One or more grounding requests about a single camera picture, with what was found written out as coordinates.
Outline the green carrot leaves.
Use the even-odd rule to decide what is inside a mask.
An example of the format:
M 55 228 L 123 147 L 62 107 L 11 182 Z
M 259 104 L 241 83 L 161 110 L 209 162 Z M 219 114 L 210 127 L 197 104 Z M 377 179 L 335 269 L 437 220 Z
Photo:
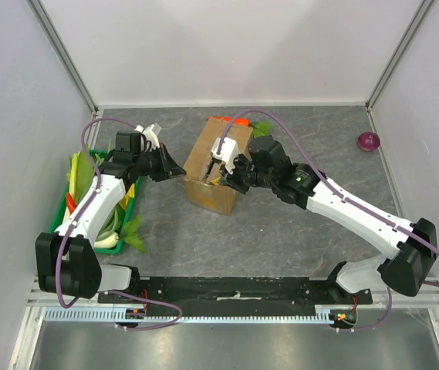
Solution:
M 261 136 L 268 136 L 271 132 L 272 124 L 270 122 L 251 122 L 250 126 L 252 128 L 252 137 L 254 139 Z

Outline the green leafy vegetable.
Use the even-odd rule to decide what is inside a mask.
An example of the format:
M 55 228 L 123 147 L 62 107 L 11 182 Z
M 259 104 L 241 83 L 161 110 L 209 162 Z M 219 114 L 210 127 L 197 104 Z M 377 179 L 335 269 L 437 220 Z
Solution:
M 85 196 L 94 178 L 94 168 L 90 162 L 88 149 L 74 153 L 69 158 L 69 172 L 66 179 L 69 182 L 69 194 L 76 204 Z

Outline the brown cardboard express box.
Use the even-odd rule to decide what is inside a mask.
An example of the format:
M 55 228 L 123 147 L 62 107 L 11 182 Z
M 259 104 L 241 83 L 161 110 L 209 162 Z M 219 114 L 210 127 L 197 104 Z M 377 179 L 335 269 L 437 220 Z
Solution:
M 221 178 L 221 164 L 213 161 L 211 148 L 227 125 L 227 122 L 213 117 L 208 119 L 185 162 L 184 169 L 187 175 L 184 178 L 184 185 L 187 198 L 192 204 L 229 215 L 237 193 L 230 187 L 211 183 L 213 179 Z

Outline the white radish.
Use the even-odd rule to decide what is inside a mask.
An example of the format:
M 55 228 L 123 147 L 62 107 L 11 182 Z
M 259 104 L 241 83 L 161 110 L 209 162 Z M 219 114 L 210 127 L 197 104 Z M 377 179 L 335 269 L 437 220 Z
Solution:
M 118 242 L 119 234 L 114 231 L 111 234 L 108 234 L 105 238 L 96 240 L 93 247 L 95 249 L 112 249 L 115 248 Z

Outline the green vegetable tray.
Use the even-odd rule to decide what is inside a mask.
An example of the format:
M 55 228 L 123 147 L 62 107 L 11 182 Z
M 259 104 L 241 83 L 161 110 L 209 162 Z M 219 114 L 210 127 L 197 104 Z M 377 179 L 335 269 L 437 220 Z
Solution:
M 136 204 L 137 193 L 140 187 L 140 179 L 131 186 L 131 188 L 127 191 L 122 200 L 118 202 L 118 204 L 113 208 L 110 212 L 110 215 L 106 219 L 105 223 L 100 230 L 97 240 L 105 238 L 108 234 L 116 231 L 120 236 L 120 231 L 122 226 L 133 219 L 133 209 Z M 69 216 L 68 208 L 66 207 L 66 194 L 69 190 L 69 182 L 67 180 L 67 185 L 65 190 L 62 193 L 61 200 L 56 209 L 55 216 L 52 220 L 52 223 L 49 228 L 49 232 L 53 233 L 58 226 L 60 226 L 63 222 L 65 222 Z M 112 249 L 95 249 L 95 252 L 99 254 L 119 254 L 123 251 L 124 242 L 122 242 L 119 238 L 118 244 L 115 248 Z

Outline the green leaf beside tray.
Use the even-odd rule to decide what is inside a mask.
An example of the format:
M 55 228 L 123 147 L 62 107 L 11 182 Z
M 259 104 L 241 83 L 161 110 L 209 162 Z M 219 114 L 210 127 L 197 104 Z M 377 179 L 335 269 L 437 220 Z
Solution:
M 119 238 L 122 242 L 135 248 L 140 253 L 145 253 L 146 248 L 138 234 L 140 221 L 141 221 L 141 216 L 136 215 L 132 220 L 126 222 L 121 228 Z

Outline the purple red onion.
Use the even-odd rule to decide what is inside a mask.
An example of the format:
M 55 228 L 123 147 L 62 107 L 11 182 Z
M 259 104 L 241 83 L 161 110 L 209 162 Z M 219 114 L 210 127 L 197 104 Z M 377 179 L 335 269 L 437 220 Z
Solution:
M 364 132 L 358 136 L 357 145 L 363 151 L 373 152 L 379 149 L 380 138 L 374 132 Z

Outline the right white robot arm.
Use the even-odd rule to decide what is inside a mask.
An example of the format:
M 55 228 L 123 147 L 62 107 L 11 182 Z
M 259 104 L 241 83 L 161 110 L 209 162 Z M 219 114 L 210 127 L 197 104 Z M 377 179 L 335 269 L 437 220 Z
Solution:
M 430 221 L 413 223 L 354 197 L 308 164 L 291 162 L 271 136 L 253 139 L 246 154 L 235 140 L 217 138 L 211 155 L 221 164 L 222 185 L 239 193 L 268 188 L 282 202 L 327 217 L 378 250 L 376 257 L 334 268 L 325 286 L 329 300 L 340 304 L 359 291 L 384 287 L 408 297 L 418 294 L 437 259 L 425 246 L 437 243 Z

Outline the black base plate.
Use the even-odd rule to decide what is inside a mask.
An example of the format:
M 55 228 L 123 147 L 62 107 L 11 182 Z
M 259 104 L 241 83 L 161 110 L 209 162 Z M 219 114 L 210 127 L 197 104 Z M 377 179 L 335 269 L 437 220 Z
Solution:
M 225 298 L 261 298 L 303 305 L 373 303 L 368 288 L 351 294 L 330 279 L 308 277 L 140 277 L 133 279 L 123 292 L 180 307 L 185 301 L 202 303 Z

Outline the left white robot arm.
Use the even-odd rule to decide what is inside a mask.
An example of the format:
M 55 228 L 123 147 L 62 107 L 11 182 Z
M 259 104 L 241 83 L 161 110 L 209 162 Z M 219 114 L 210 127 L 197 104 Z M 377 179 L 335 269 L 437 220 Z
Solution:
M 185 170 L 171 158 L 158 139 L 160 126 L 119 131 L 116 145 L 96 168 L 86 194 L 68 219 L 52 233 L 41 233 L 35 255 L 41 291 L 74 298 L 92 298 L 114 290 L 125 303 L 141 295 L 141 284 L 131 267 L 100 264 L 96 238 L 114 207 L 141 177 L 155 182 L 182 177 Z

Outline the orange toy carrot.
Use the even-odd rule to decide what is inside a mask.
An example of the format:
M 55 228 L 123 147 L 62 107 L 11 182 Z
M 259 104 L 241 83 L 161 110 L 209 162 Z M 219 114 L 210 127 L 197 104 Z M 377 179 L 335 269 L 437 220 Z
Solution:
M 219 119 L 219 120 L 227 122 L 227 123 L 231 122 L 230 116 L 213 116 L 213 118 Z M 248 119 L 246 119 L 245 117 L 238 117 L 234 121 L 234 124 L 239 125 L 239 126 L 245 126 L 245 127 L 249 127 L 251 125 L 250 121 Z

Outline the red chili pepper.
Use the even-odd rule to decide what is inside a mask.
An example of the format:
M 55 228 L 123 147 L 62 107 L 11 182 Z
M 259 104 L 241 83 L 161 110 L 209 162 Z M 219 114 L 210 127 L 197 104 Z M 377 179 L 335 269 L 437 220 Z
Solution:
M 66 194 L 66 207 L 68 208 L 70 214 L 72 214 L 76 209 L 76 203 L 70 192 Z

